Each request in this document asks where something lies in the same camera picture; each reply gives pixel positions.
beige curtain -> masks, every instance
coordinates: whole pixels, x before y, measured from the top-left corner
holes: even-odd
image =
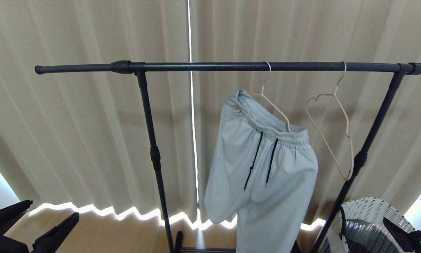
[[[137,78],[35,65],[187,62],[186,1],[0,1],[0,171],[20,199],[159,208]],[[170,214],[196,219],[190,75],[147,74]]]
[[[193,61],[421,62],[421,1],[199,1],[191,0]],[[194,72],[199,198],[204,197],[223,101],[239,88],[260,92],[262,72]],[[305,222],[327,215],[343,179],[306,101],[332,92],[341,73],[273,72],[265,94],[294,125],[310,130],[319,172]],[[338,97],[351,119],[357,153],[385,96],[390,73],[350,72]],[[277,117],[268,103],[263,103]],[[336,102],[321,98],[310,113],[345,173],[349,145]],[[373,196],[401,212],[421,193],[421,76],[406,77],[349,198]],[[204,205],[202,219],[207,220]]]

clothes rack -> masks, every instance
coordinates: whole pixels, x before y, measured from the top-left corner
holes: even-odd
[[[345,65],[340,62],[271,62],[271,71],[344,71]],[[227,62],[227,63],[144,63],[117,61],[111,64],[85,64],[85,65],[61,65],[61,66],[35,66],[37,74],[60,73],[60,72],[116,72],[120,74],[135,74],[140,87],[143,109],[145,111],[146,125],[148,128],[148,136],[150,140],[150,153],[153,168],[156,173],[157,186],[159,188],[160,203],[162,206],[162,214],[165,219],[165,229],[167,232],[167,240],[170,253],[180,252],[204,252],[204,253],[234,253],[233,249],[197,249],[183,248],[183,233],[179,231],[176,236],[176,243],[173,244],[170,220],[165,200],[164,183],[162,180],[160,152],[156,144],[156,136],[154,133],[153,120],[151,115],[151,106],[148,96],[148,84],[146,81],[146,72],[165,72],[165,71],[268,71],[269,67],[263,62]],[[316,253],[321,246],[329,226],[339,212],[347,193],[358,175],[360,169],[366,164],[368,151],[374,138],[379,131],[380,126],[387,114],[387,111],[393,101],[397,89],[402,79],[406,75],[421,75],[421,63],[409,64],[376,64],[376,63],[346,63],[346,71],[357,72],[393,72],[394,75],[388,87],[388,91],[382,102],[377,116],[368,136],[358,154],[354,159],[353,174],[350,180],[346,181],[338,194],[332,210],[329,213],[326,223],[321,229],[316,239],[311,253]]]

elastic waistband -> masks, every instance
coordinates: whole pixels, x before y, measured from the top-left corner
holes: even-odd
[[[231,99],[254,129],[262,131],[263,136],[268,139],[273,141],[278,139],[282,146],[300,150],[311,149],[306,128],[290,125],[292,132],[288,132],[286,123],[276,118],[246,93],[245,90],[239,90]]]

pants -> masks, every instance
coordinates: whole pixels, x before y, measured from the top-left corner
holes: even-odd
[[[237,253],[289,253],[318,163],[305,128],[287,132],[243,92],[223,105],[204,205],[215,224],[237,212]]]

pink wire hanger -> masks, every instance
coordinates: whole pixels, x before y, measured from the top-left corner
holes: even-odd
[[[270,68],[270,72],[268,72],[268,76],[267,76],[267,78],[265,78],[265,80],[263,80],[263,83],[262,83],[262,92],[261,93],[240,93],[240,94],[249,94],[249,95],[255,95],[255,96],[260,96],[260,97],[262,97],[262,98],[264,98],[264,99],[266,99],[284,118],[285,118],[285,120],[287,121],[287,131],[288,132],[292,132],[291,131],[291,129],[290,129],[290,121],[289,121],[289,118],[287,118],[287,116],[281,111],[281,110],[279,110],[279,108],[277,107],[277,106],[275,106],[274,104],[273,104],[273,102],[271,102],[264,94],[263,94],[263,89],[265,88],[265,83],[267,82],[267,80],[268,80],[268,78],[270,78],[270,75],[271,75],[271,65],[270,65],[270,63],[269,62],[265,62],[266,64],[268,64],[268,67]]]
[[[350,180],[350,178],[352,177],[352,172],[353,172],[353,168],[354,168],[354,152],[353,152],[353,150],[352,150],[352,138],[349,136],[349,132],[348,132],[348,131],[349,131],[349,118],[348,118],[348,115],[346,114],[345,109],[343,108],[342,104],[340,103],[340,100],[337,98],[337,89],[338,89],[338,85],[340,84],[340,81],[341,81],[341,80],[343,79],[343,77],[345,76],[345,74],[346,74],[346,68],[347,68],[347,66],[346,66],[346,62],[342,62],[342,63],[344,63],[344,64],[345,64],[345,70],[344,70],[344,72],[343,72],[342,77],[341,77],[341,78],[338,80],[338,82],[337,82],[337,85],[336,85],[336,87],[335,87],[335,91],[334,91],[334,93],[332,93],[332,94],[320,94],[320,95],[318,95],[317,97],[310,98],[310,99],[307,101],[307,104],[305,104],[305,112],[307,112],[307,115],[309,116],[310,120],[312,120],[313,125],[315,125],[316,129],[318,130],[318,132],[320,133],[320,135],[321,135],[321,137],[323,138],[324,142],[326,143],[326,146],[327,146],[327,148],[329,149],[329,152],[330,152],[330,154],[332,155],[332,158],[334,159],[335,164],[337,165],[338,170],[340,171],[340,174],[342,175],[342,178],[343,178],[344,180],[348,181],[348,180]],[[338,161],[337,161],[337,159],[335,158],[334,153],[332,152],[332,149],[329,147],[329,144],[327,143],[326,138],[324,137],[324,135],[323,135],[323,133],[321,132],[320,128],[316,125],[315,121],[314,121],[314,120],[312,119],[312,117],[310,116],[309,111],[307,110],[307,106],[308,106],[309,102],[310,102],[312,99],[313,99],[313,100],[315,100],[315,101],[317,101],[317,100],[318,100],[318,98],[320,98],[320,96],[333,96],[333,97],[335,98],[335,100],[337,101],[338,105],[340,106],[340,108],[342,109],[343,114],[345,115],[345,118],[346,118],[346,136],[348,137],[348,140],[349,140],[350,155],[351,155],[351,168],[350,168],[350,170],[349,170],[349,175],[348,175],[347,177],[345,177],[345,176],[343,175],[343,171],[342,171],[342,169],[340,168],[340,165],[338,164]]]

